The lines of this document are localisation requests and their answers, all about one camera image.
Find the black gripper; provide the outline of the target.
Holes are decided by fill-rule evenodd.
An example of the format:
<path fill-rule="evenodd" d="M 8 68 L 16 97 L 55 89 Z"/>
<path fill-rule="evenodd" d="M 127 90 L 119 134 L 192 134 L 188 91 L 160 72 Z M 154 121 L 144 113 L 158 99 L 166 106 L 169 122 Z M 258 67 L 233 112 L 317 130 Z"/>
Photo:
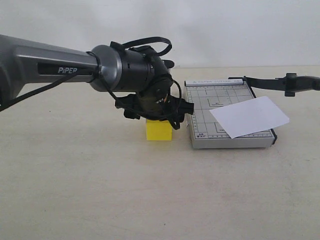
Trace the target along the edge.
<path fill-rule="evenodd" d="M 115 101 L 117 109 L 124 109 L 127 119 L 145 118 L 152 121 L 182 122 L 185 115 L 194 113 L 194 104 L 183 98 L 169 95 L 167 100 L 156 101 L 153 98 L 139 97 L 136 94 L 119 97 Z"/>

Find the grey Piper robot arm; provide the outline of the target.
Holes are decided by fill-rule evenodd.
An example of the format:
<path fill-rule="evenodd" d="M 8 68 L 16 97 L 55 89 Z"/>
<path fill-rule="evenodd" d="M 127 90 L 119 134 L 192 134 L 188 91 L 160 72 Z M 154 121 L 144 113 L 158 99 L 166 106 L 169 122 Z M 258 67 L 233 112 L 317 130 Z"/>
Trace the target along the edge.
<path fill-rule="evenodd" d="M 177 128 L 194 104 L 171 95 L 175 64 L 163 59 L 171 49 L 171 41 L 160 36 L 80 51 L 1 35 L 0 108 L 62 83 L 88 83 L 114 97 L 126 118 L 169 121 Z"/>

